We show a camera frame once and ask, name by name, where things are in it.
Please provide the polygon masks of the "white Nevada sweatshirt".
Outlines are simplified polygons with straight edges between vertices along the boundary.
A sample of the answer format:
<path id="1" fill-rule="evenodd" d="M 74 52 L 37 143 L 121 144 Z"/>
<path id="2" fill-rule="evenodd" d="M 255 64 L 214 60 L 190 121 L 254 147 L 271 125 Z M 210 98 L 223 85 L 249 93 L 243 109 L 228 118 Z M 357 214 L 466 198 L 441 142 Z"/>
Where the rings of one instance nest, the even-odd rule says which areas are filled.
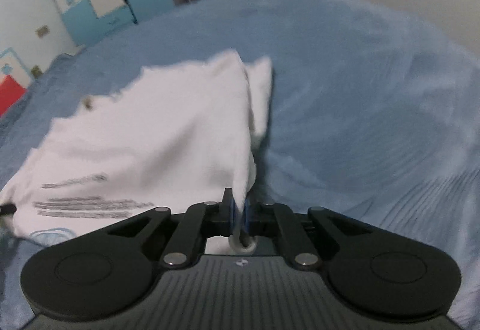
<path id="1" fill-rule="evenodd" d="M 1 191 L 15 236 L 51 246 L 159 206 L 180 214 L 233 191 L 239 224 L 268 127 L 272 61 L 234 50 L 144 67 L 56 118 Z"/>

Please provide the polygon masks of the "red pillow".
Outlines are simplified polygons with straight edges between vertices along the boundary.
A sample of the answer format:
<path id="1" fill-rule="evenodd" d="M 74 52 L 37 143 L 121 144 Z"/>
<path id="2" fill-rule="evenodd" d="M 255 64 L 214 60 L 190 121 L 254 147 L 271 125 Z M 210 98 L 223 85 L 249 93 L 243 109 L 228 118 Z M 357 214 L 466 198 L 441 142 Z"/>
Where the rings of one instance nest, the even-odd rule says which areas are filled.
<path id="1" fill-rule="evenodd" d="M 26 89 L 17 83 L 10 75 L 6 75 L 0 86 L 0 115 L 3 115 L 23 95 Z"/>

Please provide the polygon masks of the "bronze bedside socket plate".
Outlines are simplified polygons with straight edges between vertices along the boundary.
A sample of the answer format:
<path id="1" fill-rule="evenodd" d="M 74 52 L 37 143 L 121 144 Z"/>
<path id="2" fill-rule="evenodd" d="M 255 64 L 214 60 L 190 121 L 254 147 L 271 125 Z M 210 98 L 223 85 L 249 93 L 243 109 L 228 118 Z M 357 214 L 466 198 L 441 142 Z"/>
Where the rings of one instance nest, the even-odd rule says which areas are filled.
<path id="1" fill-rule="evenodd" d="M 31 69 L 32 76 L 36 79 L 42 75 L 42 71 L 39 66 L 34 66 Z"/>

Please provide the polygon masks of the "blue bedspread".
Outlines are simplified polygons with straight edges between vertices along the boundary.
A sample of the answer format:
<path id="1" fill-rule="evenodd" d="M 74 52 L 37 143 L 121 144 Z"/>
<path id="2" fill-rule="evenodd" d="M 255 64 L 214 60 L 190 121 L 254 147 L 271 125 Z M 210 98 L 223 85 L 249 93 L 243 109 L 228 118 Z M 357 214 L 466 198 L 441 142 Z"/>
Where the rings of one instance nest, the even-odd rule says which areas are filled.
<path id="1" fill-rule="evenodd" d="M 274 69 L 256 197 L 450 253 L 462 273 L 451 317 L 478 328 L 479 60 L 412 14 L 360 0 L 203 0 L 127 27 L 56 58 L 2 117 L 2 183 L 84 95 L 227 49 Z"/>

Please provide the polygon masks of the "apple pattern headboard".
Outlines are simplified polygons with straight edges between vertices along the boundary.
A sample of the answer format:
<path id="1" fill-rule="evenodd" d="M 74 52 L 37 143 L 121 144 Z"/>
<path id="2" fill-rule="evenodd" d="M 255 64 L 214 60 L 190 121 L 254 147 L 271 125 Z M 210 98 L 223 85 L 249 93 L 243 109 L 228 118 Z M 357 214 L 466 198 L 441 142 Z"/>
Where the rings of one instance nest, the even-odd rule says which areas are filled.
<path id="1" fill-rule="evenodd" d="M 3 50 L 0 53 L 0 80 L 4 81 L 10 75 L 16 83 L 28 89 L 33 81 L 30 70 L 24 65 L 18 54 L 12 48 Z"/>

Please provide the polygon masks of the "bronze wall switch plate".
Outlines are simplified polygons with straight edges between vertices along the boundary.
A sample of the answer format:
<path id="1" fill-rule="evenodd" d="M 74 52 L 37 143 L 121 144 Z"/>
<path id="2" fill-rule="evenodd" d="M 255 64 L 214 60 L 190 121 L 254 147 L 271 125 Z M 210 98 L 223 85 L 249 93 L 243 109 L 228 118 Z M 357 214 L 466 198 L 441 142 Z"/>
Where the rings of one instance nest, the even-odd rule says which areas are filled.
<path id="1" fill-rule="evenodd" d="M 36 34 L 39 38 L 42 38 L 50 33 L 50 29 L 47 25 L 43 25 L 36 30 Z"/>

